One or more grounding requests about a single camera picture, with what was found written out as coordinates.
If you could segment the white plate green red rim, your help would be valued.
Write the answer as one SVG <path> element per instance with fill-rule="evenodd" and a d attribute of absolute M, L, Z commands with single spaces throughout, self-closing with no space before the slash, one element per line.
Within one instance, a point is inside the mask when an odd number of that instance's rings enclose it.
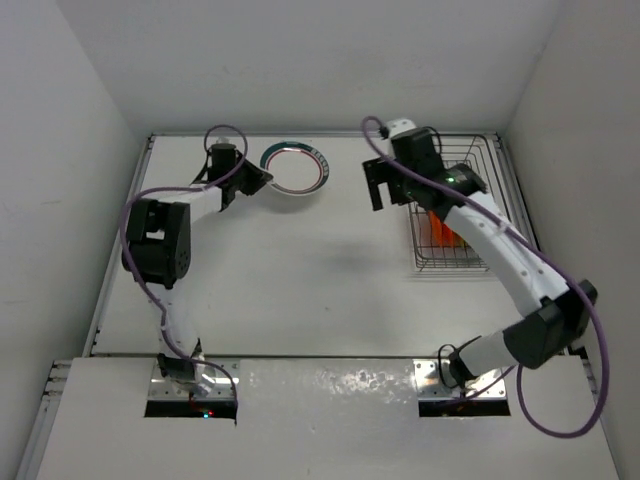
<path fill-rule="evenodd" d="M 272 175 L 273 190 L 291 197 L 314 195 L 330 175 L 325 156 L 317 148 L 298 141 L 269 146 L 261 155 L 260 167 Z"/>

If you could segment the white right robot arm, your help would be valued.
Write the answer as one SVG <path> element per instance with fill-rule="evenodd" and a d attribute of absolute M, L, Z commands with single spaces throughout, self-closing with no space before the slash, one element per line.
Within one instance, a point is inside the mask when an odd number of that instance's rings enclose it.
<path fill-rule="evenodd" d="M 383 207 L 379 187 L 385 184 L 392 203 L 415 203 L 433 214 L 489 267 L 522 317 L 455 348 L 440 369 L 442 382 L 464 388 L 494 369 L 537 369 L 578 340 L 589 323 L 587 307 L 597 299 L 595 287 L 587 280 L 571 287 L 533 253 L 483 179 L 464 163 L 444 164 L 433 129 L 398 119 L 379 133 L 393 155 L 363 164 L 373 209 Z"/>

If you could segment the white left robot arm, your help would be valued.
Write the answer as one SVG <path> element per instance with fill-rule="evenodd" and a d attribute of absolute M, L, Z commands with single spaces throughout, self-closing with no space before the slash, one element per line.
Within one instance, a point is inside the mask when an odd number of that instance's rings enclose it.
<path fill-rule="evenodd" d="M 252 196 L 273 181 L 271 173 L 231 143 L 214 144 L 205 152 L 194 181 L 140 192 L 126 204 L 126 223 L 120 227 L 122 265 L 160 311 L 160 372 L 185 387 L 200 383 L 209 365 L 178 291 L 191 266 L 192 225 L 227 209 L 238 193 Z"/>

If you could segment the orange plastic plate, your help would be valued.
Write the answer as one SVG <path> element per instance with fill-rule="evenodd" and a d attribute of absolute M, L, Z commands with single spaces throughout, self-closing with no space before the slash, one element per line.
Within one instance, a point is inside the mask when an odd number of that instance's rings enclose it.
<path fill-rule="evenodd" d="M 465 240 L 456 232 L 450 230 L 448 233 L 448 245 L 450 248 L 465 248 Z"/>
<path fill-rule="evenodd" d="M 433 211 L 428 212 L 430 241 L 433 246 L 452 247 L 454 245 L 454 234 L 442 223 Z"/>

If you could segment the white front cover panel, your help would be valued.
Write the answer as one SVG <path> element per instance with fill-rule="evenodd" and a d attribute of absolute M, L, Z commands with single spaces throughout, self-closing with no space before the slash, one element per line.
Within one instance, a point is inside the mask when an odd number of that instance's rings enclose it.
<path fill-rule="evenodd" d="M 423 418 L 408 360 L 245 360 L 235 420 L 148 418 L 147 358 L 72 363 L 42 479 L 613 479 L 600 428 L 560 440 L 516 401 Z"/>

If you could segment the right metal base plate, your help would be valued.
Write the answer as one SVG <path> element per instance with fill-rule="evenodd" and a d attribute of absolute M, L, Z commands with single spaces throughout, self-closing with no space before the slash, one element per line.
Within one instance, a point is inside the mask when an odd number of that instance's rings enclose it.
<path fill-rule="evenodd" d="M 448 361 L 440 364 L 448 368 Z M 468 381 L 464 388 L 455 387 L 452 380 L 442 381 L 438 360 L 435 357 L 413 360 L 414 380 L 418 399 L 425 402 L 453 401 L 461 398 L 476 401 L 507 400 L 505 373 L 501 369 L 486 372 Z"/>

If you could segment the metal base plate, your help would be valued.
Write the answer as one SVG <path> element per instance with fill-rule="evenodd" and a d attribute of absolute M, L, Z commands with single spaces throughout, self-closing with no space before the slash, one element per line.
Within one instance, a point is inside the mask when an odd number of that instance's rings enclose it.
<path fill-rule="evenodd" d="M 155 362 L 147 393 L 149 401 L 187 401 L 189 394 L 198 401 L 233 399 L 231 380 L 214 367 L 204 366 L 199 380 L 194 383 L 164 376 Z"/>
<path fill-rule="evenodd" d="M 448 368 L 448 361 L 440 364 Z M 453 401 L 461 398 L 476 401 L 507 400 L 505 373 L 501 369 L 486 372 L 468 381 L 464 388 L 455 387 L 452 380 L 442 381 L 438 360 L 435 357 L 413 360 L 414 380 L 418 399 L 425 402 Z"/>

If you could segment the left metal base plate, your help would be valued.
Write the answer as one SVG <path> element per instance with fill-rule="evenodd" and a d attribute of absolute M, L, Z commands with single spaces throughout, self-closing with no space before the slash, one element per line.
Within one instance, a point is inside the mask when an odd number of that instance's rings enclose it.
<path fill-rule="evenodd" d="M 149 401 L 187 401 L 189 394 L 198 401 L 233 399 L 231 380 L 214 367 L 204 366 L 199 380 L 194 383 L 164 376 L 155 362 L 147 393 Z"/>

